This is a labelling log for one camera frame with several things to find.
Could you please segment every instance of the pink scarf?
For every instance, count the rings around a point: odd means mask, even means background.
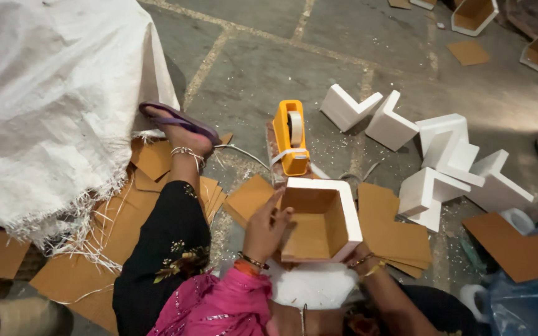
[[[176,289],[148,336],[263,336],[271,318],[271,295],[266,276],[252,277],[231,268],[220,281],[207,272]]]

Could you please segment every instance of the woman's left hand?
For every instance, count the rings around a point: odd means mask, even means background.
[[[294,214],[294,208],[283,211],[275,209],[284,192],[285,188],[277,190],[248,221],[242,253],[259,263],[265,263],[277,250],[283,232]]]

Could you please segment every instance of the masking tape roll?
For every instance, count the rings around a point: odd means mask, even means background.
[[[303,141],[303,118],[298,111],[288,111],[288,124],[290,127],[290,145],[298,146]]]

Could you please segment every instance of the woman's foot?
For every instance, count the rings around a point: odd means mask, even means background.
[[[172,115],[167,111],[154,108],[152,106],[147,106],[146,112],[149,115],[161,118],[171,118]],[[213,144],[211,140],[201,134],[192,133],[187,131],[182,126],[175,125],[158,125],[159,129],[165,133],[165,136],[168,138],[169,142],[172,143],[174,148],[177,147],[186,147],[190,148],[194,154],[198,156],[205,156],[213,150]]]

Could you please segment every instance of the woman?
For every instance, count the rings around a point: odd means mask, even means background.
[[[161,104],[141,104],[141,111],[158,123],[174,151],[169,182],[116,280],[113,306],[120,335],[477,334],[470,311],[453,296],[401,286],[364,244],[346,263],[372,300],[303,311],[271,301],[271,283],[259,273],[295,211],[275,209],[282,189],[250,218],[234,268],[221,280],[202,274],[210,232],[197,196],[198,165],[217,134]]]

